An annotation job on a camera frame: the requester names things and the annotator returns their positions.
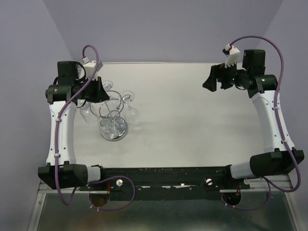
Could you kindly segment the clear wine glass front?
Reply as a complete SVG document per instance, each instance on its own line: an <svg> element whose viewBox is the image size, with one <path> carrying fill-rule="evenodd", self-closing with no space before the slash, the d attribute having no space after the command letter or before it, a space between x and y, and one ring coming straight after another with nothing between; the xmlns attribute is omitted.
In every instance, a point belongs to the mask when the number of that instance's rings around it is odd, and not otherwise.
<svg viewBox="0 0 308 231"><path fill-rule="evenodd" d="M114 123L108 117L100 117L98 119L98 125L101 135L106 140L112 140L116 137L116 129Z"/></svg>

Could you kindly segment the chrome wine glass rack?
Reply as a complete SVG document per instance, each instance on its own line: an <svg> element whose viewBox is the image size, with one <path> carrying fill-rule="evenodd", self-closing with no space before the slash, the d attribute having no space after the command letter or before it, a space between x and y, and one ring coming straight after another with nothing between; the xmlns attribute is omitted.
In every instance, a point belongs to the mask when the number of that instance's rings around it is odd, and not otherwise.
<svg viewBox="0 0 308 231"><path fill-rule="evenodd" d="M121 115L124 109L124 104L121 101L121 96L118 91L110 90L107 94L110 96L110 100L100 103L97 111L95 110L93 103L91 103L91 112L95 117L97 117L97 123L100 117L108 117L111 119L116 128L116 137L107 141L119 141L128 133L128 123Z"/></svg>

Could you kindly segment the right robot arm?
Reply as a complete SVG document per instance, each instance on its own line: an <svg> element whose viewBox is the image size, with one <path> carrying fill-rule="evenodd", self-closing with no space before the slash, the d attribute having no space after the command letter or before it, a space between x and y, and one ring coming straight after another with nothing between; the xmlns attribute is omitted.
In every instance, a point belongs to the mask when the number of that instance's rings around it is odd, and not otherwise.
<svg viewBox="0 0 308 231"><path fill-rule="evenodd" d="M223 90L242 87L248 92L260 122L264 153L250 157L247 162L231 165L230 172L221 177L222 185L231 189L239 179L287 175L295 168L291 155L300 163L304 153L295 148L287 134L280 97L275 95L277 78L265 74L265 51L245 50L242 69L237 69L240 51L235 46L226 46L223 53L227 56L226 62L211 66L203 88L215 92L220 83Z"/></svg>

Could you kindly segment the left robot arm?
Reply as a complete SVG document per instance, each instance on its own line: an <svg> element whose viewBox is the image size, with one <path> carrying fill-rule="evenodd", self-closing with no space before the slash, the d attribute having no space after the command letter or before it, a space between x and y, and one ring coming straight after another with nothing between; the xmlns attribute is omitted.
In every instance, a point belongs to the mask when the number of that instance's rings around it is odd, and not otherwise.
<svg viewBox="0 0 308 231"><path fill-rule="evenodd" d="M100 165L86 166L76 163L74 153L74 120L78 100L102 103L109 100L102 79L95 68L101 62L60 61L58 77L45 91L51 114L51 141L44 167L38 168L38 177L50 188L82 187L88 183L102 190L107 183Z"/></svg>

